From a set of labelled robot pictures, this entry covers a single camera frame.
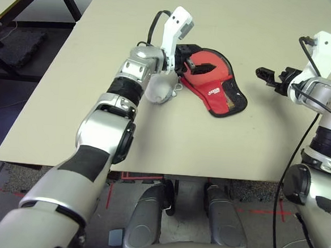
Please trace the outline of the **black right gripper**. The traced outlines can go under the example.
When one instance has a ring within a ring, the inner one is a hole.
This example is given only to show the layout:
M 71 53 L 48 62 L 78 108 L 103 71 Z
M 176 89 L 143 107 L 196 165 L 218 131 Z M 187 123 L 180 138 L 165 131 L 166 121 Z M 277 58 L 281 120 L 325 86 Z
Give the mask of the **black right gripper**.
M 294 69 L 293 67 L 286 67 L 278 76 L 281 82 L 276 82 L 274 76 L 275 71 L 264 67 L 256 69 L 256 76 L 261 80 L 267 80 L 266 85 L 273 87 L 275 92 L 282 96 L 288 96 L 287 92 L 291 81 L 301 73 L 301 70 Z

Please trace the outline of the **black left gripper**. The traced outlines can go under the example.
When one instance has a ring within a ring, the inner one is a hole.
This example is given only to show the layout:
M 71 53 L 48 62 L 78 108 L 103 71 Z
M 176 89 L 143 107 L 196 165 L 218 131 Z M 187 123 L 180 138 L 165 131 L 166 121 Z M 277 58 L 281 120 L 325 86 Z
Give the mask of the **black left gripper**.
M 193 71 L 193 75 L 201 75 L 211 72 L 216 68 L 211 63 L 202 63 L 195 65 L 191 60 L 191 56 L 201 51 L 201 47 L 197 44 L 177 44 L 175 50 L 175 73 L 182 74 L 187 71 Z

